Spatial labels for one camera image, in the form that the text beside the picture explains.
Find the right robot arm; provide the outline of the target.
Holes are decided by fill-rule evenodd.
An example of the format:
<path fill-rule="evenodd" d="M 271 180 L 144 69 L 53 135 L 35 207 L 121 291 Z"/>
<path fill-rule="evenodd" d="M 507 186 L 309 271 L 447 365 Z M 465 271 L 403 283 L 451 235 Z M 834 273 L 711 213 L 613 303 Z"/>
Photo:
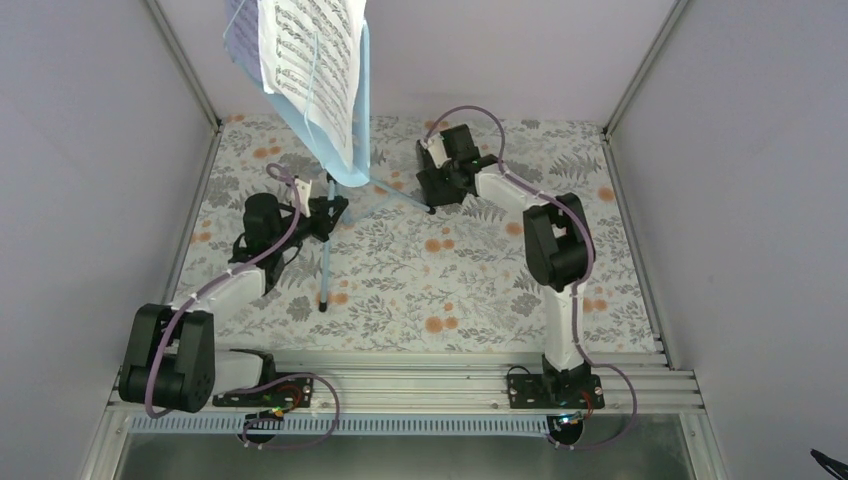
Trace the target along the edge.
<path fill-rule="evenodd" d="M 430 208 L 461 204 L 472 195 L 521 215 L 526 266 L 544 295 L 541 391 L 552 406 L 567 406 L 591 379 L 579 345 L 581 296 L 594 260 L 582 201 L 573 193 L 545 194 L 496 156 L 481 154 L 466 125 L 419 140 L 415 149 L 416 177 Z"/>

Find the light blue music stand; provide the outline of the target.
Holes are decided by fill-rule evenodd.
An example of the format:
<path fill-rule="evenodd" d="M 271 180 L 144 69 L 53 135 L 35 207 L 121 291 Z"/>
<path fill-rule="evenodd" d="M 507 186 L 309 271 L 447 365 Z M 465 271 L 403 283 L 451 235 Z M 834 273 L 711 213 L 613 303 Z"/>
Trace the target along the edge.
<path fill-rule="evenodd" d="M 329 266 L 332 231 L 349 205 L 340 187 L 374 184 L 370 175 L 370 35 L 363 1 L 228 1 L 223 41 L 277 114 L 320 163 L 324 196 L 312 183 L 270 163 L 269 176 L 287 185 L 245 202 L 244 230 L 233 245 L 230 268 L 194 294 L 200 308 L 221 313 L 270 293 L 308 237 L 325 244 Z"/>

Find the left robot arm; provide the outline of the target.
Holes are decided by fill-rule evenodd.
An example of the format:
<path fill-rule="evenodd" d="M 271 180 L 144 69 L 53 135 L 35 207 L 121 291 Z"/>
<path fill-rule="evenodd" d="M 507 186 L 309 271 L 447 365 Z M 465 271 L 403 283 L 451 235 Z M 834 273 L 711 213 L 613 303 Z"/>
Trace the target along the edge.
<path fill-rule="evenodd" d="M 348 205 L 342 196 L 287 204 L 271 193 L 250 196 L 227 270 L 181 302 L 137 310 L 118 379 L 120 399 L 144 406 L 153 418 L 195 413 L 224 395 L 270 402 L 279 382 L 272 356 L 218 348 L 215 323 L 269 294 L 289 264 L 286 252 L 299 251 L 309 238 L 328 241 Z"/>

